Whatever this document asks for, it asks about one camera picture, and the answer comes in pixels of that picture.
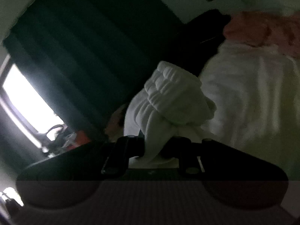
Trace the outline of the white zip-up jacket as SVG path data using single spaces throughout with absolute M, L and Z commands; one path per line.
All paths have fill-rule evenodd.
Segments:
M 200 143 L 213 137 L 204 124 L 213 118 L 216 105 L 201 90 L 201 81 L 180 67 L 162 61 L 144 88 L 131 100 L 124 119 L 124 135 L 143 133 L 145 154 L 132 157 L 129 168 L 176 168 L 175 158 L 161 155 L 173 136 Z

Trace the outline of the red cloth on stand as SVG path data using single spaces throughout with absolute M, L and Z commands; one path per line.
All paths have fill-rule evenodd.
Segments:
M 87 134 L 83 130 L 79 130 L 78 132 L 73 134 L 69 140 L 71 141 L 67 147 L 67 149 L 69 149 L 69 150 L 75 149 L 75 148 L 82 146 L 84 144 L 87 144 L 91 141 L 90 138 L 87 136 Z

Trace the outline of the lit vanity mirror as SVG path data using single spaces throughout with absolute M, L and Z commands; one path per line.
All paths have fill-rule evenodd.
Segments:
M 8 200 L 15 200 L 20 206 L 24 206 L 24 203 L 19 193 L 12 187 L 7 187 L 1 191 L 1 200 L 6 202 Z

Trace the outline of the dark green right curtain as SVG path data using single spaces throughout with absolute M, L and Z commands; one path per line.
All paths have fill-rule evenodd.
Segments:
M 161 0 L 34 0 L 4 46 L 54 112 L 92 138 L 160 61 L 176 59 L 182 28 Z

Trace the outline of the orange pillow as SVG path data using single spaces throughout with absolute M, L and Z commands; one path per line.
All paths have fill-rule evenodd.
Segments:
M 223 34 L 252 47 L 275 45 L 281 54 L 299 58 L 299 13 L 283 16 L 243 11 L 232 17 Z

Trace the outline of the window with dark frame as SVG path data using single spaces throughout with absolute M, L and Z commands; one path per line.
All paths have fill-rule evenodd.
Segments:
M 15 125 L 43 153 L 64 127 L 8 54 L 1 65 L 1 103 Z

